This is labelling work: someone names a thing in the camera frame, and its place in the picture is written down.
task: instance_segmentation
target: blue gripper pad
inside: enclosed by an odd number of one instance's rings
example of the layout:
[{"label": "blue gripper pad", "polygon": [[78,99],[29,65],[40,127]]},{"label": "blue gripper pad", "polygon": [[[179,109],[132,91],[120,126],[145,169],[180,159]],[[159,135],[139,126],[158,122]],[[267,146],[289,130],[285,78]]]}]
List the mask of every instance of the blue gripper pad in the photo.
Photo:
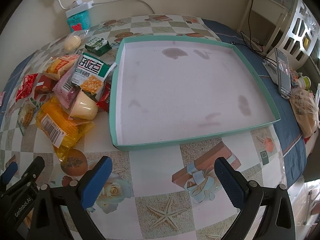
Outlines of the blue gripper pad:
[{"label": "blue gripper pad", "polygon": [[81,205],[84,209],[93,206],[111,172],[112,160],[110,157],[103,156],[91,171],[85,173],[84,177],[87,173],[92,177],[89,178],[90,180],[81,191]]},{"label": "blue gripper pad", "polygon": [[16,162],[10,163],[9,167],[2,173],[2,182],[8,185],[14,174],[18,170],[18,165]]},{"label": "blue gripper pad", "polygon": [[246,200],[245,191],[232,175],[232,171],[228,169],[227,164],[228,166],[230,166],[230,164],[225,159],[225,162],[221,160],[222,158],[216,159],[214,163],[214,172],[220,180],[233,206],[242,210]]}]

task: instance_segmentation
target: yellow snack package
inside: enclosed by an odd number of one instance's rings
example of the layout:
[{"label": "yellow snack package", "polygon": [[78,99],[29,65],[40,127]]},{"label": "yellow snack package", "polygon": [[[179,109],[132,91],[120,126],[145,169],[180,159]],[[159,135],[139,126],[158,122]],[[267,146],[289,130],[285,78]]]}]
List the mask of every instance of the yellow snack package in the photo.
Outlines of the yellow snack package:
[{"label": "yellow snack package", "polygon": [[68,117],[56,96],[44,103],[36,115],[36,126],[50,139],[62,163],[67,160],[68,151],[94,126],[88,120],[69,120]]}]

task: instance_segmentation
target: barcode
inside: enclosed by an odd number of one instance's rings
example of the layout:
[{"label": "barcode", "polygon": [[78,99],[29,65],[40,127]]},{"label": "barcode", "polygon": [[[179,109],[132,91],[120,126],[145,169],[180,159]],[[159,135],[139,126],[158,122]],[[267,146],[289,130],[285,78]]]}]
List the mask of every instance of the barcode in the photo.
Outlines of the barcode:
[{"label": "barcode", "polygon": [[42,119],[41,127],[53,145],[59,148],[65,136],[65,132],[48,115]]},{"label": "barcode", "polygon": [[73,87],[70,85],[70,77],[68,77],[68,79],[64,82],[63,84],[63,88],[66,90],[66,91],[70,91],[71,89],[73,89]]}]

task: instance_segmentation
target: red snack package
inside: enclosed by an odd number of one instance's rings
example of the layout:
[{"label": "red snack package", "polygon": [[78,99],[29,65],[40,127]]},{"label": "red snack package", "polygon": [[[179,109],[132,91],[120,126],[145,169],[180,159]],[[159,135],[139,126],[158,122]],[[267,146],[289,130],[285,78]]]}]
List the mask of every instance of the red snack package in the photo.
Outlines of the red snack package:
[{"label": "red snack package", "polygon": [[33,83],[36,80],[37,74],[31,74],[26,75],[22,82],[20,87],[18,88],[17,96],[16,96],[16,102],[21,98],[26,98],[28,95],[30,95],[33,87]]},{"label": "red snack package", "polygon": [[101,109],[103,109],[107,113],[109,112],[110,91],[111,91],[111,84],[106,82],[102,97],[97,102],[97,106],[99,106]]},{"label": "red snack package", "polygon": [[53,87],[56,85],[57,81],[48,78],[45,75],[41,75],[38,83],[35,87],[35,96],[37,99],[39,94],[50,94],[52,92]]}]

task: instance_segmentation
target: wall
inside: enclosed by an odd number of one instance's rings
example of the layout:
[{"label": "wall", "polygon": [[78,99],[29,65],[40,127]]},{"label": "wall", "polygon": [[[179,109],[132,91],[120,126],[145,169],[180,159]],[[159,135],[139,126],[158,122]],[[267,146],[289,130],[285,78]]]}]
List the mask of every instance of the wall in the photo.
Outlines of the wall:
[{"label": "wall", "polygon": [[[74,0],[61,0],[67,7]],[[104,2],[111,0],[94,0]],[[237,29],[248,0],[143,0],[155,13],[199,16]],[[97,5],[90,15],[92,25],[101,21],[151,14],[138,2]],[[0,91],[8,77],[28,55],[38,48],[69,33],[65,13],[54,0],[23,0],[0,35]]]}]

